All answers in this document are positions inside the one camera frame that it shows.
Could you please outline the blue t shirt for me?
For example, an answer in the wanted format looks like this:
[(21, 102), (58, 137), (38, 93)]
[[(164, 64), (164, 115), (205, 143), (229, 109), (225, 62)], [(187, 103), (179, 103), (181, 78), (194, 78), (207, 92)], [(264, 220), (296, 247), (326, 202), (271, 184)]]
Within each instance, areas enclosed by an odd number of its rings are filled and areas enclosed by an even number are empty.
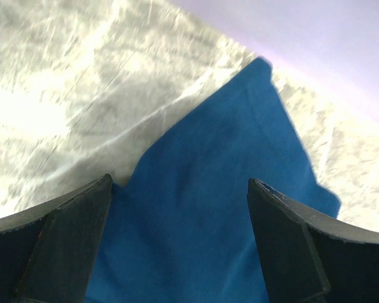
[(86, 302), (266, 302), (247, 204), (257, 178), (332, 217), (257, 58), (141, 157), (112, 203)]

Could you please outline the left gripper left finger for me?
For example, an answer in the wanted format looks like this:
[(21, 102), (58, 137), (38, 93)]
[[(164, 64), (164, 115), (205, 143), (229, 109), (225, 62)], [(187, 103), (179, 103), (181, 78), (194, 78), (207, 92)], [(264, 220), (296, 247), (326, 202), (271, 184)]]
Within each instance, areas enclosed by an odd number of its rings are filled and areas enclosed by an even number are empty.
[(0, 218), (0, 302), (83, 302), (111, 204), (106, 174)]

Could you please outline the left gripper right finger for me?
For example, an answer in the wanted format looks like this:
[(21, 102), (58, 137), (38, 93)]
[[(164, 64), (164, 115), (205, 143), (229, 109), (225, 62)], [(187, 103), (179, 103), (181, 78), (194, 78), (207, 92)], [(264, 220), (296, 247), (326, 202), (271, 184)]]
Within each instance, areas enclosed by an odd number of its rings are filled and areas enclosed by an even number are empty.
[(379, 302), (379, 233), (334, 219), (267, 184), (248, 208), (270, 302)]

